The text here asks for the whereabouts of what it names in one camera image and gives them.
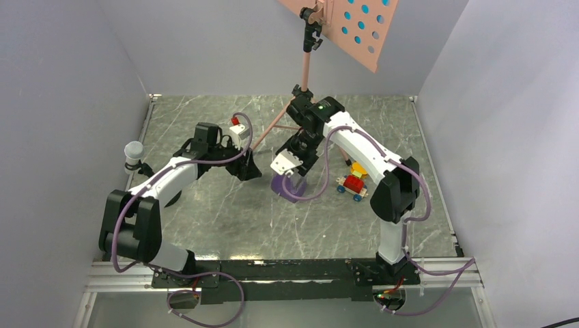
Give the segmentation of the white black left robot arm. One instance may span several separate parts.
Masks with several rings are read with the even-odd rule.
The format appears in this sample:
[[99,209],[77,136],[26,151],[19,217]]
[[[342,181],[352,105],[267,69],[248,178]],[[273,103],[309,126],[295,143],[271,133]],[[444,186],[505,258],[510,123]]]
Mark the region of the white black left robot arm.
[[224,167],[240,181],[261,177],[253,160],[252,138],[251,123],[233,125],[227,132],[217,124],[198,123],[193,137],[160,171],[128,191],[112,191],[98,246],[110,255],[116,271],[123,271],[117,263],[121,256],[168,271],[180,287],[191,285],[197,274],[195,254],[164,240],[161,211],[213,167]]

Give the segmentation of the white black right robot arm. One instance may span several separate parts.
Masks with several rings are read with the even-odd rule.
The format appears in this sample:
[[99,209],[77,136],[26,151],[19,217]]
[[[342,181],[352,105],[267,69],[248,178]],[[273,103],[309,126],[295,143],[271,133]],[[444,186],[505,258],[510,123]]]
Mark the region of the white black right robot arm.
[[414,208],[419,196],[418,163],[381,145],[333,97],[311,102],[306,96],[296,96],[286,112],[300,130],[279,148],[270,165],[281,177],[283,192],[294,200],[303,199],[290,191],[290,178],[308,173],[318,159],[320,144],[328,147],[334,143],[345,150],[376,185],[370,204],[381,220],[377,275],[386,284],[395,283],[404,272],[404,215]]

